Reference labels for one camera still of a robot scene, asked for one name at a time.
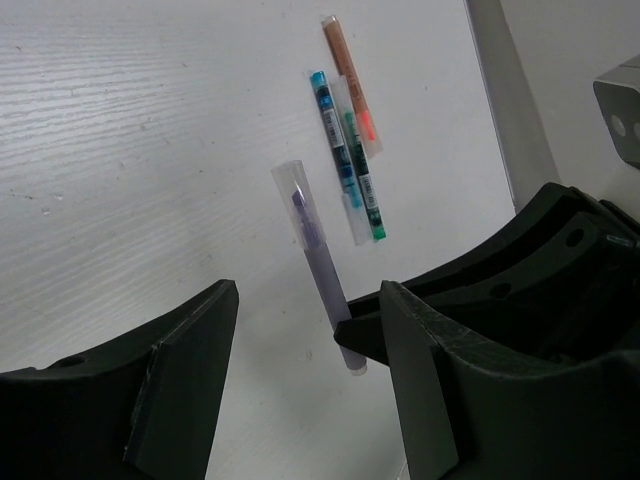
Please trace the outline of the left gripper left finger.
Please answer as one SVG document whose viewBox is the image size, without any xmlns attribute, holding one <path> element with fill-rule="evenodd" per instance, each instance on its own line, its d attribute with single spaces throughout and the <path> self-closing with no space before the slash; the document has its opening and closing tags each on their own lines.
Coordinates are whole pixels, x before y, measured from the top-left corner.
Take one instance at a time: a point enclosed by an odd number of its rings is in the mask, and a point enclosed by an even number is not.
<svg viewBox="0 0 640 480">
<path fill-rule="evenodd" d="M 202 479 L 236 325 L 221 280 L 44 369 L 1 376 L 5 479 Z"/>
</svg>

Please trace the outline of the purple highlighter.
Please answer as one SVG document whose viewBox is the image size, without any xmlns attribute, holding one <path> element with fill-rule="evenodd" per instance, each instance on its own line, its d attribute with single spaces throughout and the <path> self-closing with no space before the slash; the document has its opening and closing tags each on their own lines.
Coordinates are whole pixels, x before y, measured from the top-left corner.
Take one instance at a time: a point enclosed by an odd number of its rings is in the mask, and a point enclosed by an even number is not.
<svg viewBox="0 0 640 480">
<path fill-rule="evenodd" d="M 303 163 L 285 162 L 272 175 L 304 252 L 326 316 L 336 333 L 340 323 L 351 319 L 344 291 L 330 254 Z"/>
</svg>

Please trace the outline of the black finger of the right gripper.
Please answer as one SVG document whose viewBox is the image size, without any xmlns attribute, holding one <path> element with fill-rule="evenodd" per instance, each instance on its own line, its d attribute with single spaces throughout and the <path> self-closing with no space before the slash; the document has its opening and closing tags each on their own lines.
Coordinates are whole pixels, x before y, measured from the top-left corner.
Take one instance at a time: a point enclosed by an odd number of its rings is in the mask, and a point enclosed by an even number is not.
<svg viewBox="0 0 640 480">
<path fill-rule="evenodd" d="M 394 369 L 635 370 L 639 227 L 549 183 L 478 247 L 349 309 L 336 342 Z"/>
</svg>

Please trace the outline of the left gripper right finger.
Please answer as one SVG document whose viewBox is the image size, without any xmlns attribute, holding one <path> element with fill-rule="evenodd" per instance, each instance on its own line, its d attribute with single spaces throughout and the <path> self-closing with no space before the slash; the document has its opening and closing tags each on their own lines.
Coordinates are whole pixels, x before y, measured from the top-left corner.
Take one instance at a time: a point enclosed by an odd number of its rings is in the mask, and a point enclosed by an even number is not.
<svg viewBox="0 0 640 480">
<path fill-rule="evenodd" d="M 559 365 L 498 344 L 401 284 L 380 289 L 413 479 L 635 479 L 639 355 Z"/>
</svg>

